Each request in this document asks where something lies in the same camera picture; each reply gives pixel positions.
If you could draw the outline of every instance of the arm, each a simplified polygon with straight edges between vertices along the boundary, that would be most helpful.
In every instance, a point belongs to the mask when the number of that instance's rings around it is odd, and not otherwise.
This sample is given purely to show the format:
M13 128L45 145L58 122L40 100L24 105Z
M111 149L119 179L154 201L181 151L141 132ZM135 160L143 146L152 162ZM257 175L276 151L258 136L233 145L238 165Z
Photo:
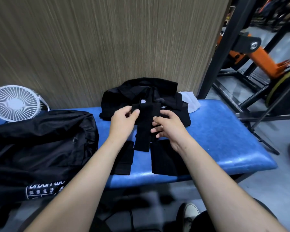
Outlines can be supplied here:
M130 111L126 106L114 113L105 143L25 232L89 230L116 156L139 116L136 109L127 118Z
M286 229L251 198L211 156L189 135L172 111L161 110L168 118L154 117L152 133L168 137L172 148L184 160L210 218L219 232L286 232Z

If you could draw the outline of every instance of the gray floor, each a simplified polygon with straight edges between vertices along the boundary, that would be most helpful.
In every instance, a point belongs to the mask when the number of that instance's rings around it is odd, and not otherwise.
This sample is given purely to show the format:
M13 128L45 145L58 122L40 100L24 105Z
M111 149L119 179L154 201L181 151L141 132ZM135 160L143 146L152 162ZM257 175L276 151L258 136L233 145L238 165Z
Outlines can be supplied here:
M274 35L265 30L250 28L253 36L259 36L266 45ZM290 33L278 44L270 54L276 62L290 58ZM239 100L244 101L252 93L234 78L220 78L220 82ZM211 90L207 99L220 99ZM262 101L255 103L250 110L264 110ZM240 183L240 186L252 197L265 203L277 216L278 220L290 231L290 120L262 122L256 133L271 143L280 153L272 155L278 163L278 168L270 171L255 173ZM173 221L177 210L183 202L194 202L200 211L205 210L203 201L192 181L160 184L127 189L106 191L102 195L97 215L106 218L111 210L119 210L108 219L112 231L130 231L130 215L127 205L133 205L134 225L136 229L156 228L173 231ZM36 200L22 204L19 210L12 211L4 229L0 231L17 231L20 224L46 201Z

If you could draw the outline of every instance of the cord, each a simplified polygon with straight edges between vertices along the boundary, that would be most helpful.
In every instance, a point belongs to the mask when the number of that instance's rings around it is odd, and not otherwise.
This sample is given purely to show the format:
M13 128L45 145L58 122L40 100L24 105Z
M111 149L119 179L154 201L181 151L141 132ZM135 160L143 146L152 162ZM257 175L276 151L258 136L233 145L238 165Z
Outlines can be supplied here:
M112 213L111 215L109 215L107 218L105 218L103 221L105 222L107 219L109 219L110 217L112 217L113 215L115 215L117 212ZM141 229L141 230L135 230L134 228L134 224L133 224L133 214L132 211L129 210L130 213L130 218L131 218L131 232L144 232L144 231L157 231L157 232L162 232L159 229Z

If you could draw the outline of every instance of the forearm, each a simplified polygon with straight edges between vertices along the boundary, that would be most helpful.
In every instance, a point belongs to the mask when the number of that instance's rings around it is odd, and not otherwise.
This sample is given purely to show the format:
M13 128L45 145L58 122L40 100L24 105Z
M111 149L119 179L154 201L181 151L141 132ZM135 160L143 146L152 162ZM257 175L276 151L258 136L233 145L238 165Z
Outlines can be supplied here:
M181 156L217 231L286 231L190 138Z
M26 232L88 231L123 142L107 139Z

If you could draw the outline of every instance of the silver bolt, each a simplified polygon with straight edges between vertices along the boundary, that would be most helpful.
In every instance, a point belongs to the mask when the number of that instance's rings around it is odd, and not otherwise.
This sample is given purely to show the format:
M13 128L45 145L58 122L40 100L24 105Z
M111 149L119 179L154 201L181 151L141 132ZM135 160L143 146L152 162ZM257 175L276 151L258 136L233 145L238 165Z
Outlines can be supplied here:
M253 43L251 43L251 45L250 45L250 49L256 49L257 46L258 46L258 42L253 42Z

